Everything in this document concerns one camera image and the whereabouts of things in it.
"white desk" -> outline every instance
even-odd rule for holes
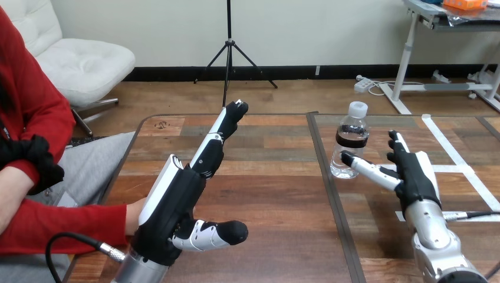
[[[500,111],[500,102],[495,99],[496,89],[500,85],[500,68],[497,68],[491,84],[424,84],[424,85],[403,85],[406,69],[412,55],[413,43],[418,23],[422,23],[425,27],[435,31],[500,31],[500,23],[492,24],[468,24],[455,25],[451,27],[448,23],[447,13],[441,7],[432,4],[426,4],[420,0],[403,0],[408,10],[412,13],[412,24],[408,34],[408,40],[404,46],[403,56],[397,72],[396,83],[392,90],[387,84],[380,84],[380,89],[385,93],[389,101],[394,105],[397,111],[401,114],[411,114],[400,99],[402,91],[473,91],[480,98],[485,100],[497,111]],[[496,53],[500,49],[500,44],[496,48]]]

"black baseboard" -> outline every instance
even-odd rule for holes
[[[479,64],[468,65],[409,65],[407,78],[430,78],[434,70],[450,78],[466,78],[482,68]],[[136,67],[125,81],[223,81],[225,67],[211,67],[203,78],[200,74],[204,67]],[[399,65],[326,65],[321,66],[320,74],[315,75],[316,66],[272,66],[261,67],[271,80],[342,80],[354,79],[357,75],[368,78],[395,78]],[[253,67],[235,67],[231,80],[262,80],[260,73]]]

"person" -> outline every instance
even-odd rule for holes
[[[59,232],[82,233],[110,245],[127,243],[126,235],[137,229],[144,199],[129,205],[96,203],[133,133],[65,149],[75,125],[70,105],[1,7],[0,121],[0,145],[18,149],[17,159],[0,151],[1,282],[53,282],[43,253]],[[61,168],[64,178],[57,183]],[[65,254],[90,251],[72,239],[56,241],[52,252],[60,277],[69,266]]]

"red sleeve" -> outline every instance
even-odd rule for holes
[[[54,87],[36,59],[25,48],[21,34],[1,8],[0,27],[0,35],[3,37],[0,38],[2,56],[6,58],[12,71],[17,100],[25,121],[26,131],[21,134],[20,139],[29,140],[35,134],[44,137],[48,141],[49,152],[57,163],[75,125],[69,102]],[[26,160],[18,160],[7,166],[23,170],[35,183],[40,178],[34,165]]]
[[[25,199],[7,229],[0,235],[0,255],[44,254],[56,233],[82,233],[109,245],[125,245],[126,205],[62,208]],[[83,254],[94,249],[73,239],[61,238],[53,254]]]

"dark hair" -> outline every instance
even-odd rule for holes
[[[0,108],[3,111],[8,111],[12,109],[12,100],[7,90],[3,87],[2,82],[0,81]]]

